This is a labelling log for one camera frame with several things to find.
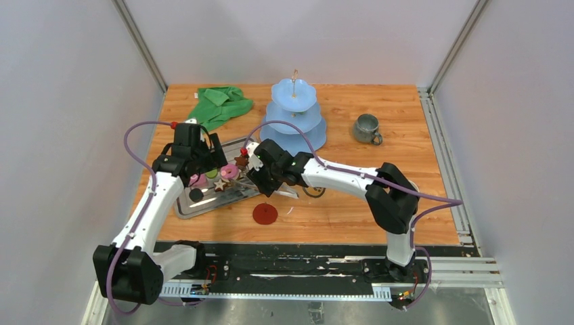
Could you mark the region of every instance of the wooden table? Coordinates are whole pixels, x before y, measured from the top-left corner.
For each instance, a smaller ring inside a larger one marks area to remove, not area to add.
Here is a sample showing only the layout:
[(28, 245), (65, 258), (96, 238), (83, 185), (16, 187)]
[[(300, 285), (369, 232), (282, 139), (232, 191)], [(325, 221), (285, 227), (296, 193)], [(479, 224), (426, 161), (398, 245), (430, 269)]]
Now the wooden table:
[[(183, 121), (196, 105), (199, 87), (213, 85), (170, 85), (160, 121)], [(253, 109), (214, 130), (221, 142), (244, 137), (265, 114), (271, 100), (271, 85), (238, 85)], [(380, 167), (385, 161), (397, 165), (425, 193), (445, 196), (441, 174), (426, 121), (414, 86), (315, 85), (323, 117), (327, 120), (327, 143), (318, 150), (321, 157), (347, 165)], [(351, 135), (354, 120), (363, 113), (378, 117), (384, 143), (360, 144)], [(147, 157), (152, 161), (168, 142), (173, 130), (159, 126)], [(148, 181), (142, 175), (137, 199)], [(259, 195), (233, 203), (188, 220), (178, 219), (172, 210), (159, 240), (217, 242), (298, 242), (338, 244), (384, 244), (385, 231), (379, 228), (367, 203), (348, 194), (327, 190), (318, 199), (299, 189), (299, 199)], [(256, 205), (267, 202), (279, 212), (271, 225), (259, 225), (252, 218)], [(422, 199), (419, 211), (439, 203)], [(416, 226), (420, 244), (458, 244), (451, 212), (442, 210), (421, 219)]]

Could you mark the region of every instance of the gray mug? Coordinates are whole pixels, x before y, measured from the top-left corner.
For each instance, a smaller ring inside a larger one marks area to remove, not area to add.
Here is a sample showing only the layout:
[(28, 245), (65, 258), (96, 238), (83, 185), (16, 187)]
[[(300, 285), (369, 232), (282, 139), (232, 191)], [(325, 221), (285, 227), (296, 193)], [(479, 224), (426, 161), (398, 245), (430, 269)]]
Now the gray mug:
[(358, 142), (379, 146), (382, 143), (382, 136), (378, 132), (377, 118), (371, 114), (359, 116), (353, 125), (353, 136)]

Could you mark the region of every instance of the silver tray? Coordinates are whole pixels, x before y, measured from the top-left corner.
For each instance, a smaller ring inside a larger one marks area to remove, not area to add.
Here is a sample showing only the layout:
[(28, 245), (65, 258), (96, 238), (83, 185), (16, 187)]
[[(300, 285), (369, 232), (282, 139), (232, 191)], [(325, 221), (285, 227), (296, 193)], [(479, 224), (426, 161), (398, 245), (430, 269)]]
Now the silver tray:
[[(225, 153), (225, 157), (229, 163), (235, 164), (234, 158), (240, 155), (240, 148), (243, 146), (244, 142), (245, 137), (242, 137), (239, 139), (231, 140), (229, 142), (225, 142), (221, 145), (223, 152)], [(179, 198), (177, 198), (177, 200), (175, 200), (175, 204), (173, 205), (177, 217), (180, 219), (189, 219), (202, 213), (206, 213), (211, 210), (224, 207), (228, 204), (238, 202), (246, 198), (251, 198), (260, 194), (255, 189), (255, 185), (246, 177), (241, 179), (241, 182), (245, 183), (246, 185), (250, 185), (253, 188), (235, 185), (226, 188), (225, 191), (216, 192), (213, 183), (217, 180), (219, 180), (219, 176), (214, 179), (207, 179), (208, 185), (202, 188), (204, 196), (203, 200), (200, 202), (192, 201), (190, 199), (191, 189), (185, 188), (183, 193), (179, 196)]]

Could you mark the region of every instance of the white wall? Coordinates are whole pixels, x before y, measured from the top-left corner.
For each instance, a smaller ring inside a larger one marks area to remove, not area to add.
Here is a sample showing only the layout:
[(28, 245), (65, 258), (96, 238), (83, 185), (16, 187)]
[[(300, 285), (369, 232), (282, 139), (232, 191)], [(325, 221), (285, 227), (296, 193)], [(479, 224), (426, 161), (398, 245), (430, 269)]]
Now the white wall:
[(4, 1), (0, 44), (0, 324), (78, 324), (162, 94), (111, 1)]
[(572, 324), (574, 2), (491, 1), (436, 96), (518, 324)]
[(128, 0), (167, 83), (417, 84), (476, 0)]

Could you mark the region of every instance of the red round coaster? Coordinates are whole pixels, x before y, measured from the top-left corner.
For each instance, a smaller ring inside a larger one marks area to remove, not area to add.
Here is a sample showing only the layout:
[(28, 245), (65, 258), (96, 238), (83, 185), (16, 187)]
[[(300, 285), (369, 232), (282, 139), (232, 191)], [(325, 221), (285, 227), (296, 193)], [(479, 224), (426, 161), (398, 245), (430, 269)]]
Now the red round coaster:
[(277, 220), (277, 209), (274, 206), (261, 203), (253, 209), (253, 219), (260, 225), (270, 225)]

